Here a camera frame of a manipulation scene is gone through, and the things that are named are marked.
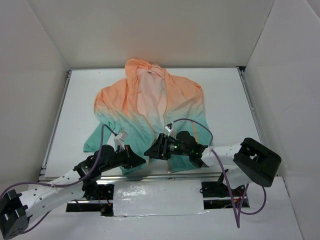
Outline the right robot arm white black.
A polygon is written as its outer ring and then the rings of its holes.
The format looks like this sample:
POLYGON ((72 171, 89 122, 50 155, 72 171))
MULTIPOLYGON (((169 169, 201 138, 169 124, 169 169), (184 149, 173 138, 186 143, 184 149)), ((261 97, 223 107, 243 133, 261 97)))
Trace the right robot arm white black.
POLYGON ((237 201, 250 183, 271 187, 282 162, 277 153, 250 137, 239 144, 212 147, 198 143, 188 131, 181 131, 175 137, 160 134, 144 155, 166 161, 172 156, 186 156, 197 169, 235 166, 223 170, 217 181, 203 182, 200 192, 205 198, 233 196, 237 201))

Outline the orange and teal zip jacket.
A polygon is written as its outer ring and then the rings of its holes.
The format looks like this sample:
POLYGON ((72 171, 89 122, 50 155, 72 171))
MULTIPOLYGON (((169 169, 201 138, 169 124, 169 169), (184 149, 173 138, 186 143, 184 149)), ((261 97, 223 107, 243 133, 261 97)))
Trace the orange and teal zip jacket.
POLYGON ((94 115, 108 129, 98 126, 84 143, 84 152, 98 151, 112 131, 125 131, 125 143, 143 157, 167 124, 176 132, 189 132, 202 145, 211 144, 198 83, 139 59, 128 60, 124 69, 125 78, 102 88, 95 97, 94 115))

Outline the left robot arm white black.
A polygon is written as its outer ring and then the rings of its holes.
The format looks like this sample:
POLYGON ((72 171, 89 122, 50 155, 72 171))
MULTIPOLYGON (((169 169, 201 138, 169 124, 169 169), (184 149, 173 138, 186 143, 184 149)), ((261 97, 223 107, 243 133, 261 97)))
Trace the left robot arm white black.
POLYGON ((73 200, 91 200, 98 194, 97 180, 103 172, 123 167, 127 170, 145 164, 145 159, 129 145, 114 149, 103 145, 72 170, 50 182, 36 182, 35 188, 17 192, 13 186, 0 195, 0 231, 10 240, 27 233, 29 225, 53 209, 73 200))

